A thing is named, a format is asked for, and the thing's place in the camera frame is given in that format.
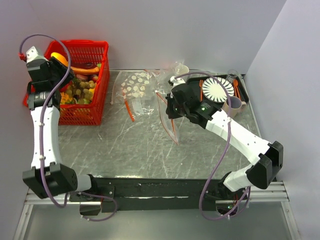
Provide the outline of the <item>orange mango toy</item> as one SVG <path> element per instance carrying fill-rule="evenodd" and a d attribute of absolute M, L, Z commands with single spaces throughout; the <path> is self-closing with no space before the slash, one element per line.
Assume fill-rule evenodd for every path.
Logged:
<path fill-rule="evenodd" d="M 64 66 L 68 67 L 68 61 L 62 54 L 60 54 L 58 52 L 52 52 L 50 56 L 54 57 L 55 59 L 57 59 Z"/>

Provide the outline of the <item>clear zip bag orange zipper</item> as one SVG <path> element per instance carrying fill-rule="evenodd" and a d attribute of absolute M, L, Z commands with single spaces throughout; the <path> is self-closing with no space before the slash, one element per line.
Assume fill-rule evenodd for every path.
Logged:
<path fill-rule="evenodd" d="M 173 119 L 168 117 L 166 113 L 168 107 L 168 100 L 166 100 L 165 96 L 161 94 L 159 91 L 155 92 L 156 101 L 158 106 L 159 119 L 164 128 L 167 135 L 171 138 L 171 140 L 176 144 L 180 144 L 180 132 L 178 127 Z"/>

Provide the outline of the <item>brown longan bunch toy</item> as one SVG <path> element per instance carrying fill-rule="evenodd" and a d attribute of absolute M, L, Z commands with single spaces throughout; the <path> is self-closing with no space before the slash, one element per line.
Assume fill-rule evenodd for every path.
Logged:
<path fill-rule="evenodd" d="M 93 101 L 96 82 L 93 80 L 85 81 L 79 78 L 74 78 L 66 87 L 64 93 L 74 98 L 78 105 L 88 105 Z"/>

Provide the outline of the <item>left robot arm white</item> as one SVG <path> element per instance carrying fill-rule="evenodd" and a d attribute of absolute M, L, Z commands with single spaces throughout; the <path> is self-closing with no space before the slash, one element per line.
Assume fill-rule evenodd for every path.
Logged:
<path fill-rule="evenodd" d="M 34 148 L 30 170 L 22 173 L 23 182 L 40 198 L 81 192 L 88 201 L 100 193 L 90 175 L 77 175 L 63 164 L 58 138 L 61 93 L 55 86 L 67 85 L 74 78 L 71 70 L 56 58 L 27 54 L 26 67 L 31 77 L 27 105 L 33 122 Z"/>

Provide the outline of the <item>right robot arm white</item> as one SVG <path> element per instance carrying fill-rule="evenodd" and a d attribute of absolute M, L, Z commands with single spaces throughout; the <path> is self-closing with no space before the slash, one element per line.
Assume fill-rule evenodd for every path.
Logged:
<path fill-rule="evenodd" d="M 265 190 L 283 166 L 284 147 L 278 141 L 273 143 L 253 134 L 215 103 L 200 100 L 195 90 L 186 84 L 174 84 L 167 94 L 166 114 L 169 119 L 186 117 L 193 124 L 201 126 L 240 151 L 249 165 L 227 173 L 220 181 L 219 195 L 232 198 L 240 189 L 255 186 Z"/>

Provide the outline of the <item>crumpled clear plastic bag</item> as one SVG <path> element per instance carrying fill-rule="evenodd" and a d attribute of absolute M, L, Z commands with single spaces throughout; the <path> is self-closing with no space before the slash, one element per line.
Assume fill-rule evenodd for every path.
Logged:
<path fill-rule="evenodd" d="M 175 62 L 165 63 L 160 69 L 145 69 L 147 73 L 155 77 L 155 84 L 154 84 L 155 91 L 160 92 L 164 96 L 170 92 L 172 87 L 168 83 L 168 80 L 172 76 L 178 76 L 175 73 L 175 67 L 179 64 L 185 65 L 185 60 L 180 59 Z"/>

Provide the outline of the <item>polka dot zip bag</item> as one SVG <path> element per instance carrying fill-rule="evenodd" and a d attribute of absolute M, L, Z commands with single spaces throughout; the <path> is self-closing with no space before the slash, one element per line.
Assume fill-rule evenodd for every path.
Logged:
<path fill-rule="evenodd" d="M 121 71 L 112 87 L 110 103 L 124 103 L 130 100 L 150 100 L 155 91 L 157 79 L 150 71 Z"/>

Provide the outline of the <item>orange plastic fork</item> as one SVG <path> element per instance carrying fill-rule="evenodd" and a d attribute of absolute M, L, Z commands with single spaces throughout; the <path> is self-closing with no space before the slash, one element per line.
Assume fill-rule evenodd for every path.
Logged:
<path fill-rule="evenodd" d="M 203 101 L 203 80 L 199 81 L 199 88 L 200 88 L 200 102 Z"/>

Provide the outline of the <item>spiky yellow fruit toy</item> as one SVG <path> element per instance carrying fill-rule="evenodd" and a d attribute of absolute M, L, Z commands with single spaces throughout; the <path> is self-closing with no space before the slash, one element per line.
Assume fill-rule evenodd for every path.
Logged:
<path fill-rule="evenodd" d="M 75 103 L 75 99 L 69 94 L 65 92 L 61 92 L 60 95 L 61 95 L 61 101 L 60 101 L 61 105 L 72 105 Z"/>

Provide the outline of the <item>striped white plate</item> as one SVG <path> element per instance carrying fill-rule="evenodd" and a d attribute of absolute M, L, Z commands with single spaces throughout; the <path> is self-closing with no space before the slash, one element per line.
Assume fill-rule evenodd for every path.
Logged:
<path fill-rule="evenodd" d="M 203 95 L 214 103 L 224 103 L 227 100 L 225 90 L 230 97 L 234 96 L 233 85 L 222 77 L 209 77 L 202 84 Z"/>

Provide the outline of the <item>cream ceramic mug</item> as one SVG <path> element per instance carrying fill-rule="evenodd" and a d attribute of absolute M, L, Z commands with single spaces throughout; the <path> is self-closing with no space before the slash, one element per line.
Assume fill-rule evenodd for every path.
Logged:
<path fill-rule="evenodd" d="M 175 74 L 179 76 L 189 73 L 190 70 L 186 65 L 180 63 L 174 68 L 174 71 Z"/>

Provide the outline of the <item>red plastic basket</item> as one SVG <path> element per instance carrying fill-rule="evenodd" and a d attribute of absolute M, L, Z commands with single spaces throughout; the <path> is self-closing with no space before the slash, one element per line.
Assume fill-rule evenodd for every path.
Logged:
<path fill-rule="evenodd" d="M 63 55 L 68 61 L 67 69 L 72 71 L 74 78 L 96 82 L 93 100 L 90 104 L 60 104 L 60 118 L 58 122 L 60 125 L 100 125 L 110 77 L 108 48 L 109 45 L 106 41 L 54 40 L 50 43 L 46 52 L 43 53 L 47 60 L 51 58 L 51 53 L 53 52 Z M 99 73 L 91 75 L 75 74 L 71 66 L 80 63 L 93 63 L 97 65 Z M 63 93 L 69 83 L 62 85 L 60 81 L 55 87 L 59 89 L 60 93 Z M 28 107 L 28 96 L 27 90 L 24 98 L 24 105 L 26 107 Z"/>

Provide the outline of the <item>beige mug purple inside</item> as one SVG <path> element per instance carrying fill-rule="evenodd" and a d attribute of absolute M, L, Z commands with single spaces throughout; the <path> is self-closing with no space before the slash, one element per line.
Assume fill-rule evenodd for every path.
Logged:
<path fill-rule="evenodd" d="M 243 109 L 247 106 L 247 103 L 245 101 L 241 101 L 241 99 L 236 96 L 230 96 L 229 100 L 227 99 L 224 102 L 221 109 L 226 114 L 229 113 L 229 117 L 233 119 L 238 113 L 243 111 Z"/>

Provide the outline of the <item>orange plastic spoon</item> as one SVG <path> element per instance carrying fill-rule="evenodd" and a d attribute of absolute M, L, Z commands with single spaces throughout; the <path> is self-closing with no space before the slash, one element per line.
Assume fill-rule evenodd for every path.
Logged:
<path fill-rule="evenodd" d="M 239 99 L 241 99 L 241 95 L 240 95 L 240 92 L 239 92 L 239 87 L 238 87 L 238 81 L 237 79 L 234 79 L 233 80 L 233 87 L 234 87 L 234 92 L 235 92 L 235 96 Z"/>

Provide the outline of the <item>clear drinking glass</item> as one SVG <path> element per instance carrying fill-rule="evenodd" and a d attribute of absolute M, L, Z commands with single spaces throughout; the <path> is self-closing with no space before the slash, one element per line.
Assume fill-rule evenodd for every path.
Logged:
<path fill-rule="evenodd" d="M 236 70 L 230 69 L 230 70 L 227 71 L 226 80 L 229 83 L 232 84 L 237 77 L 238 77 L 238 72 Z"/>

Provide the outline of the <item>black serving tray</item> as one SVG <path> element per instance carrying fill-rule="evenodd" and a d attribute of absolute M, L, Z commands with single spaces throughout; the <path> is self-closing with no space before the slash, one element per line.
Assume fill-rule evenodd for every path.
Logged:
<path fill-rule="evenodd" d="M 216 75 L 215 76 L 215 78 L 217 78 L 217 77 L 221 77 L 221 78 L 224 78 L 224 79 L 226 79 L 226 75 Z M 190 77 L 187 81 L 186 81 L 186 83 L 188 84 L 188 85 L 191 85 L 191 84 L 193 84 L 193 85 L 199 85 L 199 81 L 200 80 L 203 80 L 203 81 L 205 81 L 206 79 L 208 79 L 209 77 L 208 76 L 202 76 L 202 77 Z M 243 87 L 243 85 L 241 84 L 241 81 L 240 81 L 240 79 L 237 77 L 236 78 L 237 79 L 237 81 L 238 81 L 238 89 L 239 89 L 239 94 L 240 94 L 240 97 L 241 97 L 241 101 L 244 101 L 244 102 L 246 102 L 246 103 L 248 103 L 249 102 L 249 97 L 248 97 L 248 94 L 247 94 L 247 92 L 245 91 L 245 89 L 244 89 L 244 87 Z"/>

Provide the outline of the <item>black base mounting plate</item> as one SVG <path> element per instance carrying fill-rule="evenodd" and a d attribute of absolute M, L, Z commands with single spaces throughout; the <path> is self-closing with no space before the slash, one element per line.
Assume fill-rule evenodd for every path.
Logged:
<path fill-rule="evenodd" d="M 71 202 L 100 204 L 101 212 L 197 209 L 205 179 L 96 178 L 90 196 L 74 193 Z"/>

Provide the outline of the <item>aluminium rail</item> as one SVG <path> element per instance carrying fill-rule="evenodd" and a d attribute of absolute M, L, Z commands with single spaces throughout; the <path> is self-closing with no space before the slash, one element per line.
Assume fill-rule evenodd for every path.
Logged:
<path fill-rule="evenodd" d="M 153 199 L 187 199 L 189 200 L 190 197 L 188 196 L 141 196 L 141 197 L 134 197 L 128 196 L 124 198 L 125 200 L 129 199 L 137 199 L 137 200 L 153 200 Z M 288 202 L 289 196 L 287 194 L 285 185 L 283 182 L 272 182 L 271 185 L 263 190 L 259 189 L 255 186 L 251 187 L 250 191 L 250 202 Z M 52 205 L 52 201 L 49 198 L 40 199 L 32 190 L 28 190 L 26 194 L 26 198 L 24 200 L 24 205 Z"/>

